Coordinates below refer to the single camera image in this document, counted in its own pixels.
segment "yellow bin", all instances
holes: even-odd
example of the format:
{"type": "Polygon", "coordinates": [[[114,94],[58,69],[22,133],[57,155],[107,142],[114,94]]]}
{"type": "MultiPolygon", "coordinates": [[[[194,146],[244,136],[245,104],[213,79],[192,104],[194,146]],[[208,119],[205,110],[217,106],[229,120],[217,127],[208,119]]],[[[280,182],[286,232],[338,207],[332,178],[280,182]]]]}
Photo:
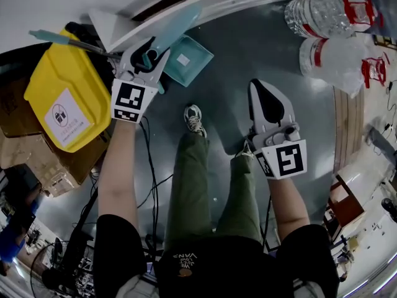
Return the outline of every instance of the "yellow bin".
{"type": "MultiPolygon", "coordinates": [[[[66,30],[61,32],[78,40],[66,30]]],[[[111,120],[111,97],[86,52],[53,44],[24,94],[53,143],[67,152],[87,145],[111,120]]]]}

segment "blue tray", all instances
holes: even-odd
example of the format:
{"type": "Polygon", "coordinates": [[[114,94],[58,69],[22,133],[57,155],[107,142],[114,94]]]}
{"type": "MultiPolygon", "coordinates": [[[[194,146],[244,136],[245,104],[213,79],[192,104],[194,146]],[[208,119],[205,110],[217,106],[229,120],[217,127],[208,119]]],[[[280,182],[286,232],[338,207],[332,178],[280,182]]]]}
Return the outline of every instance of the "blue tray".
{"type": "Polygon", "coordinates": [[[182,86],[188,87],[213,58],[213,54],[187,35],[182,35],[170,47],[164,72],[182,86]]]}

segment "green pants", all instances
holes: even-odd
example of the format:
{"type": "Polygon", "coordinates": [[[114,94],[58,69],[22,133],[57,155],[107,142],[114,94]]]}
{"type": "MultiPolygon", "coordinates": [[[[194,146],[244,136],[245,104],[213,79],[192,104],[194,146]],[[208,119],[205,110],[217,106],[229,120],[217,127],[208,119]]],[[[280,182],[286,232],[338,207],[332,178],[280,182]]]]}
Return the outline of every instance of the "green pants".
{"type": "Polygon", "coordinates": [[[179,142],[172,179],[165,250],[205,237],[241,236],[262,241],[255,200],[252,158],[238,156],[230,162],[230,194],[212,232],[207,188],[208,140],[196,133],[179,142]]]}

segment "concrete floor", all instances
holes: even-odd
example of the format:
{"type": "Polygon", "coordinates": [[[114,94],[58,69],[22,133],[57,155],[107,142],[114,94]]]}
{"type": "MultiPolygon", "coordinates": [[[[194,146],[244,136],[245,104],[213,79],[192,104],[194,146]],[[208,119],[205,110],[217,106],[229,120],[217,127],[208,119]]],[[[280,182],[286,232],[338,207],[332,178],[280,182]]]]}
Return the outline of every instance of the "concrete floor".
{"type": "MultiPolygon", "coordinates": [[[[321,223],[331,186],[335,149],[335,112],[332,87],[322,81],[302,77],[298,65],[302,38],[294,35],[283,19],[286,3],[269,4],[237,12],[196,27],[188,34],[210,50],[214,59],[188,88],[163,76],[165,95],[157,95],[145,116],[151,129],[151,154],[157,181],[173,172],[176,148],[186,131],[184,107],[197,104],[211,141],[208,156],[208,191],[213,225],[226,203],[230,181],[230,159],[241,148],[252,122],[249,119],[248,84],[259,78],[277,86],[294,107],[301,137],[306,139],[308,172],[294,178],[313,223],[321,223]]],[[[265,222],[268,185],[259,165],[255,168],[256,194],[261,222],[265,222]]],[[[151,173],[142,131],[137,133],[135,189],[137,202],[151,188],[151,173]]],[[[89,178],[76,191],[47,199],[38,218],[59,237],[67,240],[71,224],[89,198],[89,178]]],[[[158,236],[164,234],[171,180],[159,187],[158,236]]],[[[140,232],[150,233],[153,201],[140,209],[140,232]]],[[[94,207],[87,221],[95,222],[94,207]]],[[[270,222],[268,241],[276,246],[270,222]]]]}

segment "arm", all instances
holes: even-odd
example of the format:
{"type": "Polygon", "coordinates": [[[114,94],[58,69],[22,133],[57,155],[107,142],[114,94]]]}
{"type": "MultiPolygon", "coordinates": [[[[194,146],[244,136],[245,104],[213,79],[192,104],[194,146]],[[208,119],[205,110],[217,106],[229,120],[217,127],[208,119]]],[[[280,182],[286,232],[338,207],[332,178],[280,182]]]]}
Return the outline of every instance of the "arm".
{"type": "Polygon", "coordinates": [[[138,233],[134,156],[135,124],[118,120],[99,177],[93,265],[98,298],[116,297],[129,279],[146,271],[138,233]],[[120,242],[128,244],[128,253],[122,259],[118,257],[120,242]]]}
{"type": "Polygon", "coordinates": [[[98,213],[119,216],[138,230],[134,160],[135,124],[117,121],[100,172],[98,213]]]}
{"type": "Polygon", "coordinates": [[[269,188],[281,240],[310,224],[306,205],[290,178],[269,180],[269,188]]]}

